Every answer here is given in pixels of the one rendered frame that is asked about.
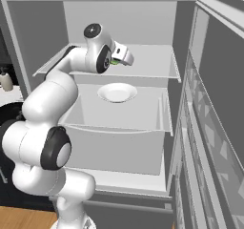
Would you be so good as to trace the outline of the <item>pale soap bottle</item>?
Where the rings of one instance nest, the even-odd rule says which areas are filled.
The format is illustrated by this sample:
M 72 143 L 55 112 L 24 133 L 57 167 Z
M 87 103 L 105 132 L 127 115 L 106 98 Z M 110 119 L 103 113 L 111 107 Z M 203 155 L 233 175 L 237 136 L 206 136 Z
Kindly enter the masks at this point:
M 0 67 L 0 85 L 5 92 L 10 92 L 13 90 L 13 83 L 10 75 L 4 70 L 3 67 Z

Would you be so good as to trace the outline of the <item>white plate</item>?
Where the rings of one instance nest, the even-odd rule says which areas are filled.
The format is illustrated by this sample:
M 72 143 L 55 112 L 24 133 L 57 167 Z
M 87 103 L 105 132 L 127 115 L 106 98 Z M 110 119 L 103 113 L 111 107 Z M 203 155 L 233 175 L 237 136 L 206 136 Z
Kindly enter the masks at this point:
M 111 103 L 127 102 L 137 95 L 137 89 L 127 83 L 110 83 L 99 88 L 98 96 Z

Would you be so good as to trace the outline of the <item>grey fridge door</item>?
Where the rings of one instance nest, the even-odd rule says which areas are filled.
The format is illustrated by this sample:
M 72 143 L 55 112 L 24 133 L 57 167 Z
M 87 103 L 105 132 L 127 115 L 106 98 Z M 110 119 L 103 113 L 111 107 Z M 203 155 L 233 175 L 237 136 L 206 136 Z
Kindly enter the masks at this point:
M 244 30 L 218 0 L 176 5 L 170 83 L 173 229 L 244 229 Z

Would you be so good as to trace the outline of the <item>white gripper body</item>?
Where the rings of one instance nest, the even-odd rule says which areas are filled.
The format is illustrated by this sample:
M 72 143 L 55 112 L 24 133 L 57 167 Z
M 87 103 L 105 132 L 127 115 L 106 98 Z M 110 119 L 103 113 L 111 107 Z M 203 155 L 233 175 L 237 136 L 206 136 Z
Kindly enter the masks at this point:
M 121 50 L 118 59 L 120 60 L 120 63 L 125 66 L 131 66 L 134 61 L 134 57 L 128 49 Z

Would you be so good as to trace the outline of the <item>grey fridge cabinet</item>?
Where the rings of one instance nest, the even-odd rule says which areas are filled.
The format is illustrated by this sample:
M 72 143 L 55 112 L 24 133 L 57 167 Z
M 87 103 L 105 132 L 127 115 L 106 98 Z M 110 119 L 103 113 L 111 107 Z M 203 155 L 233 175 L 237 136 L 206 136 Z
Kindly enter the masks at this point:
M 50 60 L 58 60 L 68 47 L 87 45 L 84 29 L 102 25 L 122 45 L 173 46 L 176 5 L 193 0 L 0 0 L 0 28 L 19 80 L 24 101 L 45 76 L 37 71 Z M 169 117 L 170 78 L 167 87 Z M 69 168 L 94 177 L 95 191 L 119 193 L 165 193 L 173 132 L 164 137 L 160 171 L 157 175 Z

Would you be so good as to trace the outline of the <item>grey fridge drawer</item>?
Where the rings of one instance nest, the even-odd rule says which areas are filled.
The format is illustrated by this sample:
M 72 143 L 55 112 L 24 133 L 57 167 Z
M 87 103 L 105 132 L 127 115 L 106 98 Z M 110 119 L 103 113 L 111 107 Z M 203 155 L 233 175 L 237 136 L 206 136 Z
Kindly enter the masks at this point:
M 171 133 L 165 88 L 139 87 L 124 103 L 101 99 L 97 85 L 81 85 L 60 121 L 71 139 L 69 168 L 157 175 L 164 137 Z

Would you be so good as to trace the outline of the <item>black appliance front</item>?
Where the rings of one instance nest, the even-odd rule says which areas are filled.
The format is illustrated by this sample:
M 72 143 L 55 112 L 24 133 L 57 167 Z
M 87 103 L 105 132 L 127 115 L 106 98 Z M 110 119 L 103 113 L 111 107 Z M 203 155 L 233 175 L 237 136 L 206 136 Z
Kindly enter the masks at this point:
M 24 120 L 21 114 L 22 102 L 11 102 L 0 106 L 0 127 L 10 119 Z M 25 194 L 12 183 L 14 163 L 6 157 L 0 145 L 0 205 L 53 212 L 52 202 L 47 197 Z

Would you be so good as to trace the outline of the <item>grey freezer drawer front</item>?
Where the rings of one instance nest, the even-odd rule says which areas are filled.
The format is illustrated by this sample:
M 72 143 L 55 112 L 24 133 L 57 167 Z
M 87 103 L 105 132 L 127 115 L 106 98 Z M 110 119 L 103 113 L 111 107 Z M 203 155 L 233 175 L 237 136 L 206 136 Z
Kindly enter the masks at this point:
M 84 202 L 97 229 L 172 229 L 173 198 L 165 193 L 96 191 Z

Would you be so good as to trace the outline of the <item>grey fridge shelf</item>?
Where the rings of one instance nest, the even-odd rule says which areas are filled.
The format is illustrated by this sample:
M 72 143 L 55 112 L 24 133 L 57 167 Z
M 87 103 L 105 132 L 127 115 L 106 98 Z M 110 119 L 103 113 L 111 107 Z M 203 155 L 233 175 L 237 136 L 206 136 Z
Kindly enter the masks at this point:
M 118 55 L 128 49 L 134 61 L 131 66 L 120 63 Z M 77 84 L 108 84 L 125 82 L 135 86 L 167 87 L 170 78 L 181 81 L 176 59 L 171 45 L 126 45 L 116 44 L 114 53 L 105 52 L 101 66 L 89 65 L 87 47 L 84 44 L 68 47 L 58 60 L 50 60 L 37 73 L 45 79 L 69 74 Z

